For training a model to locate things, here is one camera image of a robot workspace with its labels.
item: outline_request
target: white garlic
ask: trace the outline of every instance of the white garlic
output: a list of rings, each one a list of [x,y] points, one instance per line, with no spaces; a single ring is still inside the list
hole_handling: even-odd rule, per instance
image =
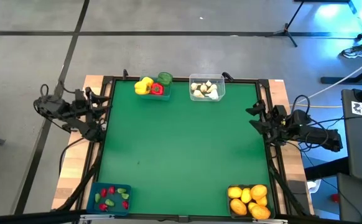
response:
[[[207,86],[203,83],[201,86],[200,86],[200,91],[202,93],[206,92],[207,91]]]
[[[196,96],[196,97],[199,97],[199,98],[204,98],[205,96],[201,93],[201,91],[199,90],[195,90],[193,92],[193,95]]]
[[[216,90],[217,89],[217,85],[216,84],[212,84],[211,87],[207,90],[208,93],[211,93],[211,91]]]
[[[210,94],[206,94],[206,96],[210,97],[212,100],[218,100],[217,90],[211,91]]]
[[[196,90],[200,84],[192,83],[191,84],[191,90]]]

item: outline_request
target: gray floor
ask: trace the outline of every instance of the gray floor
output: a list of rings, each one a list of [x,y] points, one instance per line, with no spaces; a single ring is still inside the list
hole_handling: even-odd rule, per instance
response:
[[[74,30],[83,1],[0,1],[0,30]],[[82,30],[273,31],[289,21],[292,0],[95,0]],[[307,3],[290,28],[298,32],[361,32],[347,4]],[[39,88],[53,90],[71,37],[0,37],[0,215],[8,214],[29,160],[42,118],[32,108]],[[236,78],[285,80],[289,100],[325,88],[321,76],[346,76],[362,65],[338,53],[350,39],[275,37],[79,37],[67,74],[69,89],[81,88],[85,75],[131,75],[167,71],[229,72]],[[341,105],[336,86],[312,99],[313,105]],[[312,109],[317,120],[341,117],[339,109]],[[342,122],[337,124],[343,132]],[[48,211],[57,184],[60,151],[68,135],[52,127],[30,193],[26,212]],[[330,161],[346,155],[312,150],[310,157]]]

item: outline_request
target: yellow bell pepper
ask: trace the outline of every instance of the yellow bell pepper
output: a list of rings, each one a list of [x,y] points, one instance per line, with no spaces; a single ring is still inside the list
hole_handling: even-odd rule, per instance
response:
[[[148,94],[153,83],[154,83],[153,79],[151,79],[149,77],[144,77],[141,81],[137,82],[134,85],[134,88],[136,89],[136,93],[138,95]]]

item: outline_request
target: sneaker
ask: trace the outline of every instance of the sneaker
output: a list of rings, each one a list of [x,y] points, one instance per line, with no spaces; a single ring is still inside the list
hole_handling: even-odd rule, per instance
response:
[[[341,52],[341,54],[346,58],[362,57],[362,46],[345,49]]]

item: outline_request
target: green table surface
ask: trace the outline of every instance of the green table surface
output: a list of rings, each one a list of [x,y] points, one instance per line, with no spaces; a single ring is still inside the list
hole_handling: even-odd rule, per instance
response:
[[[245,112],[253,84],[226,84],[219,102],[192,101],[175,82],[169,101],[116,81],[99,182],[129,184],[130,213],[229,216],[232,184],[270,186],[262,136]],[[269,207],[273,207],[270,189]]]

